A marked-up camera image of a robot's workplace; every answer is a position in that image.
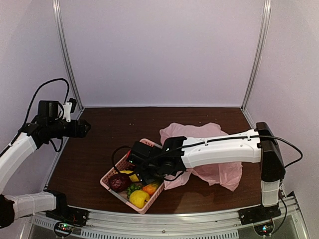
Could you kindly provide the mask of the pink plastic bag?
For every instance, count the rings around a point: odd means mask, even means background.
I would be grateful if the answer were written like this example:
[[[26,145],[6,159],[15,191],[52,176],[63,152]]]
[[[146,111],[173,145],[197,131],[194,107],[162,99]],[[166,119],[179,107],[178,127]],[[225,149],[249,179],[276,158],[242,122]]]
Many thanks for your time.
[[[160,142],[164,142],[170,137],[185,136],[187,138],[210,138],[216,136],[226,136],[227,133],[221,130],[220,125],[209,122],[203,126],[183,125],[180,123],[171,123],[169,126],[159,130]],[[174,176],[167,176],[164,181],[164,189],[171,190],[177,187],[184,186],[193,174],[199,177],[201,180],[212,186],[219,184],[222,187],[235,191],[242,177],[242,163],[241,162],[216,162],[217,157],[209,155],[208,153],[201,154],[197,152],[191,156],[191,159],[197,159],[201,165],[195,165],[194,163],[186,164],[186,172],[184,172],[178,178]]]

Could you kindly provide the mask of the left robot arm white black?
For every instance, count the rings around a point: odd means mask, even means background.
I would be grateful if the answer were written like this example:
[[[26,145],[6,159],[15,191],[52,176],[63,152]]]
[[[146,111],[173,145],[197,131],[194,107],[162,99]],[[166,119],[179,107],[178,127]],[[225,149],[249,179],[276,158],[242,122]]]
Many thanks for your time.
[[[30,123],[25,123],[12,142],[0,154],[0,189],[20,165],[42,145],[64,137],[84,138],[91,126],[85,120],[73,120],[76,100],[64,104],[58,101],[40,101],[38,113]],[[76,226],[86,224],[88,211],[67,204],[66,195],[54,190],[19,196],[0,196],[0,226],[10,226],[15,220],[39,212],[56,220]]]

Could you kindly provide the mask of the orange yellow mango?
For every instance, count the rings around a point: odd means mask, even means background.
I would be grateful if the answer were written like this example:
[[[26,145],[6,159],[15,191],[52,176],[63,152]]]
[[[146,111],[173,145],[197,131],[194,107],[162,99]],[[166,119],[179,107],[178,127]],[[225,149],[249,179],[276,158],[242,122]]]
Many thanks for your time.
[[[133,183],[137,183],[140,181],[136,174],[129,176],[129,178]]]

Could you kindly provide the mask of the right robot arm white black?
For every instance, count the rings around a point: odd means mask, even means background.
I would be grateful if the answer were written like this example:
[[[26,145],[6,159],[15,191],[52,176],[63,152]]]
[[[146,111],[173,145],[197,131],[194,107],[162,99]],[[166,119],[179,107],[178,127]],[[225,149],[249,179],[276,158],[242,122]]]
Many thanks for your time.
[[[135,166],[144,184],[160,179],[169,190],[185,185],[193,173],[209,184],[220,184],[230,191],[238,187],[243,162],[260,163],[262,201],[255,214],[262,220],[275,211],[286,173],[277,139],[265,122],[232,135],[179,134],[167,137],[161,148],[137,141],[127,161]]]

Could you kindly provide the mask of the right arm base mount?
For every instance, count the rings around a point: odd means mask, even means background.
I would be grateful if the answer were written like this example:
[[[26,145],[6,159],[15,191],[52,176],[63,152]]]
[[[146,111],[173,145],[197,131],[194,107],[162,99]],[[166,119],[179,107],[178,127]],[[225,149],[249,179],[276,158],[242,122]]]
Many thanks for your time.
[[[269,237],[275,232],[273,219],[281,215],[279,204],[270,207],[263,205],[241,209],[238,211],[241,225],[252,224],[254,231],[261,237]]]

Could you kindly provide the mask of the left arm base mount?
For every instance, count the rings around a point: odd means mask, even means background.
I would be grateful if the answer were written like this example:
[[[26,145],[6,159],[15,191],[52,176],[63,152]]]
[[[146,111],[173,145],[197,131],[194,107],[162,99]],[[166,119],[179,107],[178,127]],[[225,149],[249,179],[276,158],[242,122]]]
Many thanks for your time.
[[[75,229],[86,226],[89,211],[67,206],[65,209],[56,208],[52,211],[46,211],[45,215],[57,220],[53,226],[53,232],[59,238],[65,238],[70,236]]]

